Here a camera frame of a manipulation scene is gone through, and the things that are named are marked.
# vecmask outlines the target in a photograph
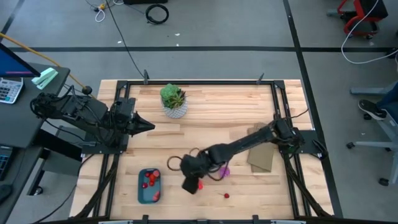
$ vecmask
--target wooden table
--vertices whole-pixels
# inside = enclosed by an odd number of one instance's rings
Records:
[[[292,116],[305,111],[307,104],[300,80],[284,81]],[[114,100],[116,82],[103,80],[99,88],[98,99],[108,107]],[[143,215],[149,215],[151,220],[251,219],[255,214],[260,219],[293,218],[284,163],[276,149],[272,172],[253,174],[246,162],[248,151],[245,151],[229,163],[229,177],[220,182],[203,178],[205,187],[195,195],[181,188],[182,173],[168,170],[166,166],[170,156],[183,156],[194,147],[203,149],[235,141],[245,136],[254,123],[270,122],[274,105],[269,85],[180,86],[188,95],[188,112],[180,119],[164,115],[160,104],[161,88],[147,85],[133,86],[130,90],[130,97],[137,98],[135,110],[156,128],[131,138],[127,151],[120,158],[112,219],[141,219]],[[308,113],[293,122],[299,129],[312,129]],[[102,157],[96,155],[82,167],[70,215],[77,214],[95,192]],[[333,213],[321,162],[310,155],[300,155],[300,158],[307,188],[327,212]],[[142,205],[137,200],[140,187],[137,175],[141,169],[154,167],[162,173],[162,197],[155,204]],[[230,198],[225,199],[224,193],[229,193]],[[303,215],[297,187],[296,194]]]

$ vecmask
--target green plant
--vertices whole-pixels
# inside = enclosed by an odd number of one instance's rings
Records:
[[[165,107],[174,109],[184,104],[185,92],[182,91],[177,85],[167,84],[160,91],[162,101]]]

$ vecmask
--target concrete floor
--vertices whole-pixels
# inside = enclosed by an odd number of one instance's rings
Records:
[[[101,2],[88,1],[92,4]],[[373,40],[352,38],[347,47],[371,52],[378,50],[377,47],[398,46],[398,14],[393,14],[398,2],[384,2],[391,15],[380,23],[380,34]],[[360,97],[351,96],[349,88],[386,86],[397,79],[397,65],[388,59],[353,65],[340,53],[329,52],[331,47],[339,47],[345,38],[343,23],[325,15],[327,9],[339,3],[340,0],[289,0],[301,46],[318,47],[322,51],[304,52],[303,57],[341,208],[345,218],[397,221],[398,187],[383,187],[377,183],[378,178],[389,176],[391,155],[383,149],[357,147],[349,151],[345,147],[350,141],[386,138],[374,121],[362,119],[357,106]],[[16,0],[0,2],[0,28],[6,24],[16,5]],[[151,78],[258,78],[263,72],[264,78],[270,79],[302,78],[283,1],[170,0],[166,6],[170,19],[161,26],[147,24],[139,12],[127,6],[111,8],[127,46],[153,47],[146,52],[131,52],[139,68],[146,69]],[[146,8],[143,5],[135,7],[142,11]],[[69,67],[97,94],[101,79],[140,78],[128,54],[118,49],[123,47],[119,43],[121,38],[109,10],[105,13],[106,19],[97,23],[95,12],[83,0],[24,1],[7,35],[30,47],[61,47],[58,50],[63,52],[44,54]],[[15,47],[6,40],[2,43]],[[179,51],[176,48],[169,52],[156,48],[176,47],[177,44],[181,47],[265,48],[263,51],[200,48]],[[104,52],[71,52],[68,47],[102,47]],[[266,47],[286,47],[286,52],[267,50]],[[48,63],[30,53],[17,54],[28,62]],[[383,53],[348,53],[347,56],[362,61],[383,56]],[[30,223],[43,217],[64,200],[75,183],[76,177],[46,174],[41,183],[45,193],[38,197],[23,195],[8,223]],[[69,200],[48,220],[65,219],[71,202]]]

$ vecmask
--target person's foot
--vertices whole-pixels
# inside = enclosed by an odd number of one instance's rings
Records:
[[[380,110],[377,108],[375,103],[372,103],[369,100],[360,100],[358,102],[358,106],[361,110],[367,112],[368,115],[376,120],[383,120],[387,116],[387,112],[385,110]]]

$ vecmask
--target plant pot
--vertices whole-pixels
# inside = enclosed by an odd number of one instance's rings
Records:
[[[162,102],[164,113],[169,118],[181,118],[182,116],[184,116],[187,113],[187,110],[188,110],[187,99],[184,99],[184,103],[180,107],[174,108],[174,109],[165,107],[162,98],[160,98],[160,102]]]

